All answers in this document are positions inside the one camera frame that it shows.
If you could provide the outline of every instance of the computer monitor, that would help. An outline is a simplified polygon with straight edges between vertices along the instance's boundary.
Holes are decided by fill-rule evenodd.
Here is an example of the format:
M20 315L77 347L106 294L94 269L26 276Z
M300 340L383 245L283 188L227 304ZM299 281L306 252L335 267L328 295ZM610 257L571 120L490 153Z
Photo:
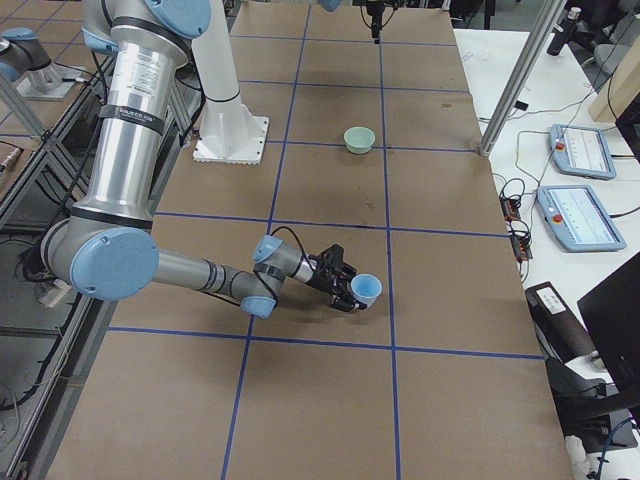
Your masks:
M581 413L628 409L640 423L640 253L582 297L578 308L620 392Z
M548 358L562 430L580 437L588 453L601 452L605 445L610 450L636 447L631 425L624 421L630 412L640 422L640 254L587 293L578 307L615 385L587 380L559 359Z

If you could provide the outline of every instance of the metal frame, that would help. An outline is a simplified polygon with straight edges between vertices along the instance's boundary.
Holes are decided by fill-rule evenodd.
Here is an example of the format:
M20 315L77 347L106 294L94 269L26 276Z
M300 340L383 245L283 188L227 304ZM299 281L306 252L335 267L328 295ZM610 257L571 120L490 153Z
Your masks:
M110 71L113 68L112 59L109 59L103 68ZM8 96L10 101L16 100L11 96L11 93ZM200 103L197 92L178 88L177 85L173 87L171 98L169 115L165 123L166 127L149 196L151 212L157 208L162 191L180 152L180 135L190 123L188 121L190 120L190 112L194 112ZM30 107L20 99L21 104L17 108L20 109L21 121L34 134L42 135L44 143L33 154L19 179L0 202L0 228L6 224L11 214L18 208L21 200L45 166L49 165L54 170L54 165L56 165L54 172L60 175L65 184L68 184L76 175L78 166L62 145L61 139L69 134L83 112L87 109L92 111L91 105L94 101L92 89L83 89L67 109L63 118L47 132ZM84 176L82 183L78 185L79 193L84 194L87 185L88 179ZM52 378L52 381L47 380L49 383L42 385L28 403L25 403L29 407L23 405L22 408L28 410L25 418L29 418L29 421L23 427L22 437L11 455L9 464L0 465L0 475L2 475L0 478L19 480L25 478L27 474L29 479L45 478L71 420L116 305L116 302L102 302L78 296L66 333L44 374L45 379ZM48 338L51 335L57 335L56 332L51 332L49 329L33 330L3 327L0 329L0 335L37 338L41 338L43 335Z

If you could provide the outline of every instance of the cable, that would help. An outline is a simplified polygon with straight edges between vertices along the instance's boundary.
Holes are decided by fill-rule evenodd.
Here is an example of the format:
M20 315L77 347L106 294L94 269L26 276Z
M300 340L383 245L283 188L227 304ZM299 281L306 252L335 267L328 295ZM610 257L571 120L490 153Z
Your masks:
M502 180L504 182L504 185L507 184L507 179L504 177L504 175L500 175L499 173L496 173L496 172L491 172L491 175L498 177L500 180Z
M4 245L5 243L21 243L21 244L24 244L24 245L29 245L31 247L33 247L33 245L34 245L33 243L27 242L26 240L22 240L20 238L8 238L6 240L0 241L0 245Z
M260 276L260 272L258 272L257 270L254 269L253 270L253 274L256 276L256 278L258 280L260 280L260 283L262 283L264 288L267 289L267 291L269 292L269 295L271 295L271 298L273 298L275 300L275 302L276 302L275 306L277 307L278 303L280 302L280 300L278 298L278 294L273 291L273 288L271 288L267 282L264 281L264 279Z
M187 126L185 131L182 133L182 135L180 135L178 137L178 140L180 141L180 146L181 147L184 146L184 142L185 142L187 136L189 135L189 133L191 133L193 131L193 127L196 124L196 121L198 120L198 117L202 113L202 110L204 110L204 107L207 104L207 100L211 100L209 97L207 97L206 93L204 93L204 87L202 86L202 79L200 78L200 72L198 72L198 65L196 65L195 62L192 62L192 66L193 66L193 69L194 69L194 73L196 74L196 77L198 78L198 83L200 85L199 88L196 88L193 85L189 85L188 83L184 82L180 78L176 77L176 80L178 82L180 82L182 85L185 85L186 87L189 87L189 88L191 88L193 90L198 90L200 92L200 95L201 95L200 96L200 105L198 105L198 108L196 109L196 111L193 112L193 115L191 116L191 122L189 123L189 125Z
M89 80L93 80L93 79L96 77L96 75L98 74L98 72L97 72L97 71L96 71L96 72L94 72L94 73L91 73L91 72L88 72L87 70L85 70L85 69L83 69L83 68L79 68L79 67L72 67L71 65L67 65L67 64L65 64L65 63L60 63L60 62L58 62L57 60L56 60L56 61L54 61L53 63L54 63L55 65L58 65L59 67L68 68L68 69L70 69L70 70L76 70L76 71L78 71L78 72L82 72L82 73L84 73L84 74L86 74L86 75L89 75Z
M41 384L49 384L53 380L53 375L52 375L49 378L49 380L47 380L45 382L42 381L42 379L44 377L44 374L45 374L47 368L49 367L49 364L51 363L51 360L53 359L53 357L55 356L56 351L58 350L58 346L60 345L60 342L64 338L64 334L65 334L66 329L68 328L69 324L71 323L71 320L75 316L75 313L76 313L76 310L78 308L78 304L79 304L81 298L82 298L82 295L80 295L80 294L76 295L76 298L75 298L75 300L74 300L74 302L72 304L71 311L69 312L69 315L67 316L67 321L65 322L64 325L62 325L61 327L58 327L58 331L59 331L60 335L58 335L56 337L56 340L55 340L53 346L51 347L51 350L49 351L47 356L44 358L44 360L38 361L38 363L40 363L40 370L38 371L38 375L36 376L36 379L35 379L34 383L30 385L29 389L23 392L22 397L16 400L16 405L17 406L22 406L27 400L29 400L33 395L35 395L35 393L38 391L39 385L41 385ZM56 374L56 372L54 372L54 375L59 375L60 371L56 371L57 374ZM0 405L0 412L7 411L7 410L11 410L11 408L9 406Z
M109 98L109 87L107 87L107 79L104 75L104 71L102 70L102 67L100 66L98 57L96 56L96 53L93 50L91 51L91 58L93 58L93 63L96 64L96 69L100 74L100 81L102 82L102 90L104 91L104 103L107 103L107 100Z
M13 402L13 410L15 411L15 415L16 415L15 416L15 418L16 418L16 431L13 432L13 435L11 435L11 438L9 438L9 440L6 441L4 446L0 447L0 453L2 453L11 444L11 442L13 442L16 439L16 437L18 436L18 432L20 432L21 419L20 419L20 408L18 408L18 400L16 399L15 392L4 381L0 380L0 383L2 383L7 388L7 390L9 390L9 393L11 394L11 400Z
M540 186L540 182L542 181L542 178L540 178L540 180L538 180L536 177L534 177L531 173L527 172L524 168L522 168L520 165L518 165L518 162L520 160L520 136L523 133L535 133L538 135L549 135L549 132L542 132L539 130L521 130L520 132L518 132L518 136L516 137L516 163L515 163L515 167L520 170L522 173L524 173L526 176L528 176L529 178L533 179L534 182L536 182L536 189Z
M614 215L609 215L610 218L620 218L620 217L626 217L627 215L631 215L632 213L637 212L638 210L640 210L640 206L634 208L633 210L629 210L628 212L624 212L624 213L616 213Z
M615 70L609 77L609 83L607 83L607 105L609 106L611 115L613 115L613 118L616 119L615 121L616 125L618 124L618 120L620 119L618 118L618 115L616 115L616 112L613 111L613 106L611 106L611 85L613 84L613 76L616 74L617 71L618 71L618 67L615 68Z
M196 87L195 85L189 85L187 82L185 82L184 80L182 80L181 78L176 77L176 81L178 83L181 83L182 85L184 85L187 88L190 88L191 90L195 90L196 92L200 92L202 93L202 87Z
M20 145L16 145L15 143L5 142L4 140L0 140L0 143L2 143L4 145L9 145L10 147L13 147L13 148L19 148L20 150L22 150L24 152L24 147L21 147Z
M365 25L367 28L371 28L371 25L370 25L370 24L368 24L368 23L367 23L367 21L366 21L366 20L365 20L365 18L364 18L364 10L363 10L363 8L362 8L362 5L360 5L360 18L362 18L362 22L364 23L364 25Z
M389 15L389 18L387 18L387 21L386 21L386 22L384 22L384 23L382 24L382 26L380 27L380 30L382 30L384 27L386 27L386 26L387 26L387 24L391 21L391 19L393 18L393 16L394 16L395 14L396 14L396 11L395 11L395 10L393 10L393 11L391 12L391 15Z
M624 425L626 425L629 422L632 422L633 418L629 417L624 419L623 421L621 421L620 423L618 423L618 425L616 425L610 432L609 435L607 436L607 440L604 442L604 448L602 449L602 454L600 455L600 458L598 459L599 461L599 465L598 465L598 471L596 472L595 476L593 477L594 480L600 480L601 476L602 476L602 468L604 467L604 462L605 462L605 456L607 455L607 451L609 450L609 445L611 445L611 442L613 441L613 436L618 432L618 430L620 430Z
M222 295L216 295L215 293L211 293L211 292L202 292L205 295L209 296L209 297L213 297L213 298L217 298L218 300L222 300L225 303L229 303L231 305L235 305L236 307L239 307L240 304L237 302L234 302L233 300L229 300L228 298L224 298Z
M309 268L311 269L311 271L313 273L316 273L316 269L311 264L311 260L309 260L309 256L307 255L307 252L305 251L304 246L302 245L302 242L300 241L300 237L298 237L298 235L296 235L296 232L294 232L293 229L287 227L286 225L281 225L280 227L276 228L273 232L271 232L271 235L275 235L280 230L286 230L291 235L293 235L293 238L295 239L296 243L298 244L298 248L300 249L300 253L302 253L302 258L307 262L307 265L309 265Z
M98 138L98 134L100 133L101 129L102 129L102 118L99 118L98 122L96 123L96 127L93 130L93 134L91 136L91 139L89 140L89 144L87 145L87 148L86 148L86 150L84 152L84 155L82 157L82 160L80 162L80 167L78 168L78 171L76 172L75 176L71 180L71 184L69 185L69 188L67 188L67 191L65 192L64 196L62 197L62 200L60 201L60 204L58 205L58 209L56 210L56 212L51 217L51 220L49 221L49 224L47 225L47 227L43 230L43 232L38 237L35 245L29 250L29 252L26 254L26 256L22 260L22 276L28 282L40 283L40 282L49 282L49 281L52 281L52 280L56 279L55 276L35 277L35 276L31 275L31 272L29 272L28 269L27 269L27 263L28 263L27 260L32 255L37 255L37 256L40 255L39 244L42 241L42 239L45 237L45 235L47 234L49 229L51 227L53 227L53 225L56 223L56 220L58 219L58 216L62 212L64 212L64 210L66 208L66 203L71 198L71 196L73 195L73 190L76 188L76 185L80 181L80 177L82 176L82 173L84 172L84 169L86 168L87 163L89 162L89 155L91 153L91 148L93 147L93 144L95 143L96 139Z

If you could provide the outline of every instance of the small bowl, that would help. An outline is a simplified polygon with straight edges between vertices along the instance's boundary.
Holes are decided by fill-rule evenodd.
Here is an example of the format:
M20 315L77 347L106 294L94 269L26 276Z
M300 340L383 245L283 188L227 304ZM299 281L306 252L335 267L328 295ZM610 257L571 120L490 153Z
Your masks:
M371 150L376 134L367 127L351 127L344 132L344 144L351 153L362 155Z

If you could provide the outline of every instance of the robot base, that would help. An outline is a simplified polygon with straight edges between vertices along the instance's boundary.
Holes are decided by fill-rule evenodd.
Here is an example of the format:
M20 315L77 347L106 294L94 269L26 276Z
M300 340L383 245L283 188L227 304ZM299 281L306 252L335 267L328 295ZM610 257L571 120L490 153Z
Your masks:
M73 86L76 84L75 79L78 78L79 75L82 75L82 72L79 70L85 70L85 67L74 66L74 69L71 69L56 65L56 69L63 80L60 85L47 92L42 92L31 84L31 80L27 76L18 84L17 87L22 98L25 100L62 100L69 94Z
M257 165L269 128L268 117L254 117L242 104L221 111L213 105L205 110L200 139L193 152L197 162L225 162Z

